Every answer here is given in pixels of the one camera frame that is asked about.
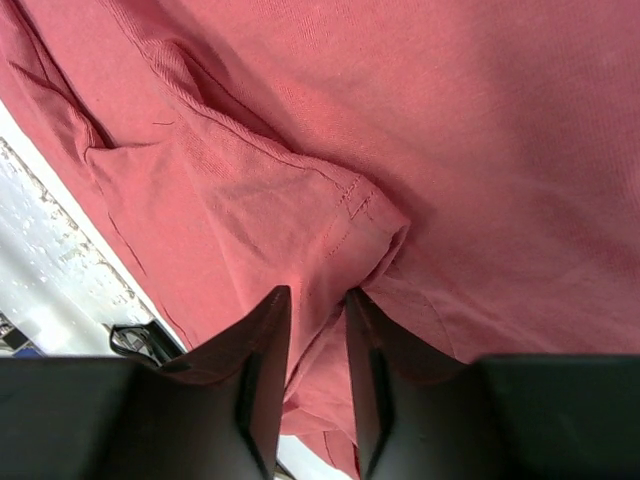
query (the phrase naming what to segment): red cloth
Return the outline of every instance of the red cloth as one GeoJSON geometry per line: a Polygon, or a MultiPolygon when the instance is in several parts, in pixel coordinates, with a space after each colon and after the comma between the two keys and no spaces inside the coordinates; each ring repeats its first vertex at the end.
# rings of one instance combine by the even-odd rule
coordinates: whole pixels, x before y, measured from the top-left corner
{"type": "Polygon", "coordinates": [[[637,1],[0,0],[0,21],[3,102],[188,345],[292,285],[283,430],[352,475],[350,287],[463,361],[638,351],[637,1]]]}

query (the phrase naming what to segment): pink garment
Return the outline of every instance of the pink garment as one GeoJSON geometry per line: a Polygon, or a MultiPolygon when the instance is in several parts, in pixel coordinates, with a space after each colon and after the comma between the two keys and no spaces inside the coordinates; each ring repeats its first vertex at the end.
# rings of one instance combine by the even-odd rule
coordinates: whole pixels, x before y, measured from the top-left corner
{"type": "Polygon", "coordinates": [[[639,350],[637,1],[0,0],[0,21],[3,102],[188,345],[293,287],[283,430],[351,475],[353,286],[465,362],[639,350]]]}

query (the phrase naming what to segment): folded fabric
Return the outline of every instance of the folded fabric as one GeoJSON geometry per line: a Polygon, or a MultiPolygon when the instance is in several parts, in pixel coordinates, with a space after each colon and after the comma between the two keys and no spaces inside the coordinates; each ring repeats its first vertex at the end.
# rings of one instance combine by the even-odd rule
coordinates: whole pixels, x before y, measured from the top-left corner
{"type": "Polygon", "coordinates": [[[462,361],[640,348],[637,2],[0,0],[0,22],[0,97],[188,345],[292,286],[283,432],[352,476],[351,287],[462,361]]]}

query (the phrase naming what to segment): red fabric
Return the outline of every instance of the red fabric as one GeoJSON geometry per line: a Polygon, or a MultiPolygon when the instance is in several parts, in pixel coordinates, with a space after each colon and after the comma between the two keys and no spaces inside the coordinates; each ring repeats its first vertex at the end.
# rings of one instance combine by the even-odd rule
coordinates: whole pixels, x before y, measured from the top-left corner
{"type": "Polygon", "coordinates": [[[293,286],[283,429],[341,438],[334,463],[352,286],[463,361],[638,351],[637,1],[0,0],[0,22],[3,102],[189,345],[293,286]]]}

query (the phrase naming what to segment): t-shirt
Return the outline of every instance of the t-shirt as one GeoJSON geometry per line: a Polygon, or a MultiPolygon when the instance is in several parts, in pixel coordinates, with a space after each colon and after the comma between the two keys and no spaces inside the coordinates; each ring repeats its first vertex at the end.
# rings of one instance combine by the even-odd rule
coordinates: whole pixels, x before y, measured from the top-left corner
{"type": "Polygon", "coordinates": [[[640,348],[633,0],[4,0],[0,97],[195,347],[291,285],[283,433],[356,476],[344,293],[461,361],[640,348]]]}

